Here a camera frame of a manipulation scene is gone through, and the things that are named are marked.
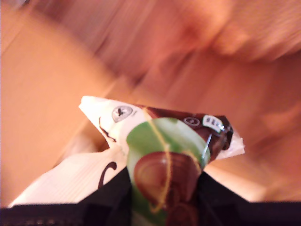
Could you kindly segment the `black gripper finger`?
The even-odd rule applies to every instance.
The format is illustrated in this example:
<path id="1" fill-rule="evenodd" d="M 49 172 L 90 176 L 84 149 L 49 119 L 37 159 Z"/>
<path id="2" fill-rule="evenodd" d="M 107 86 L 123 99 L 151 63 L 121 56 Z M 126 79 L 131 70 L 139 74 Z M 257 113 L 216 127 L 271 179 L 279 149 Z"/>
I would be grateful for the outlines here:
<path id="1" fill-rule="evenodd" d="M 199 225 L 249 225 L 239 212 L 245 200 L 203 172 L 198 178 Z"/>
<path id="2" fill-rule="evenodd" d="M 107 184 L 83 199 L 84 225 L 130 225 L 132 186 L 124 168 Z"/>

